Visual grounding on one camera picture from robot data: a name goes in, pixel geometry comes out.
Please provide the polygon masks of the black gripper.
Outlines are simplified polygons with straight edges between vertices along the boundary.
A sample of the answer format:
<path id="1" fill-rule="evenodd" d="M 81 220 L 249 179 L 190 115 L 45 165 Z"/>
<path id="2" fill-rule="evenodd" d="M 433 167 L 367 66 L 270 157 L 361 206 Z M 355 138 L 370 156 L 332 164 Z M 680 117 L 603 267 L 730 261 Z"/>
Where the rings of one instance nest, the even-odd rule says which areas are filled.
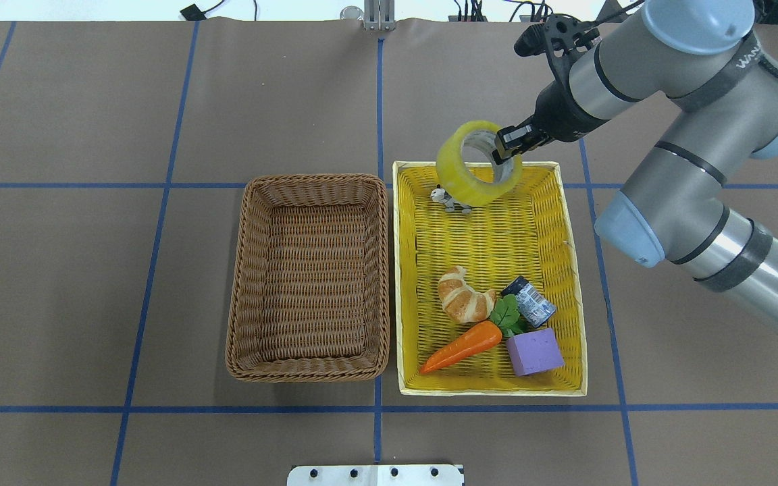
<path id="1" fill-rule="evenodd" d="M 586 113 L 565 86 L 552 81 L 537 96 L 531 122 L 497 130 L 492 159 L 500 165 L 553 141 L 574 142 L 605 123 L 607 119 Z"/>

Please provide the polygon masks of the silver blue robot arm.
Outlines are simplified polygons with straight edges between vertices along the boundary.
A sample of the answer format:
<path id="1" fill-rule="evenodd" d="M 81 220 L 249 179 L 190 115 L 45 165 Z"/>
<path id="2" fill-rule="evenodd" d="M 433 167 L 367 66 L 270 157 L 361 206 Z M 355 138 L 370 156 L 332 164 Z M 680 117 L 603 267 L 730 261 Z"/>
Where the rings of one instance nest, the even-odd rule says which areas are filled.
<path id="1" fill-rule="evenodd" d="M 535 111 L 497 130 L 489 158 L 574 142 L 655 93 L 679 115 L 594 230 L 643 267 L 669 261 L 767 318 L 778 335 L 778 239 L 717 194 L 748 158 L 778 156 L 778 62 L 754 33 L 751 1 L 642 1 L 614 32 L 552 13 L 516 40 L 553 81 Z"/>

